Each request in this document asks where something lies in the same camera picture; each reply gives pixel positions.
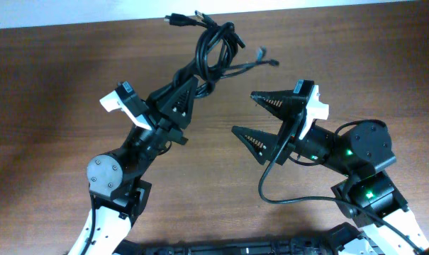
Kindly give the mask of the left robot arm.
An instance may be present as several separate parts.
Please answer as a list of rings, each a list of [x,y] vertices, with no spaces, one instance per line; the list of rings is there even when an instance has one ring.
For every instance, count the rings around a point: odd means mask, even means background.
[[[71,254],[114,254],[143,213],[152,187],[142,179],[172,144],[185,145],[199,80],[168,84],[142,100],[126,81],[100,99],[106,111],[123,111],[133,122],[123,144],[87,164],[91,210]]]

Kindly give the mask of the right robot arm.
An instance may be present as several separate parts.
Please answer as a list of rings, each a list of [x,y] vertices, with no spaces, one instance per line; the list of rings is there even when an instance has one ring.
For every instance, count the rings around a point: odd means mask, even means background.
[[[342,214],[353,220],[330,229],[318,240],[291,241],[292,254],[425,254],[429,243],[394,185],[386,167],[396,161],[392,141],[381,120],[346,123],[347,132],[331,132],[318,125],[329,114],[318,86],[304,91],[254,91],[251,97],[282,120],[278,134],[234,126],[233,134],[254,158],[267,168],[259,180],[263,201],[264,181],[275,164],[291,160],[304,166],[324,166],[345,176],[331,190]]]

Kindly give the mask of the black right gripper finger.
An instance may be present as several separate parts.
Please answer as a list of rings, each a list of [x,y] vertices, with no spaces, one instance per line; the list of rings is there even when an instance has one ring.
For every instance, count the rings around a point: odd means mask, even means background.
[[[266,161],[274,158],[277,135],[239,126],[233,126],[231,131],[249,149],[259,164],[264,165]]]
[[[293,90],[253,91],[250,98],[280,120],[295,118],[306,106],[306,97]]]

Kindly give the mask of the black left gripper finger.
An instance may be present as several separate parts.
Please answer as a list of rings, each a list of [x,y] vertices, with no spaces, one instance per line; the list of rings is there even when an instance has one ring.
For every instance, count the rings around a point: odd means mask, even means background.
[[[171,89],[160,100],[160,112],[181,129],[186,129],[191,122],[198,82],[199,80],[193,76],[183,85]]]
[[[175,101],[182,94],[185,79],[173,78],[173,80],[161,89],[153,91],[146,99],[148,106],[156,106],[166,104],[169,101]]]

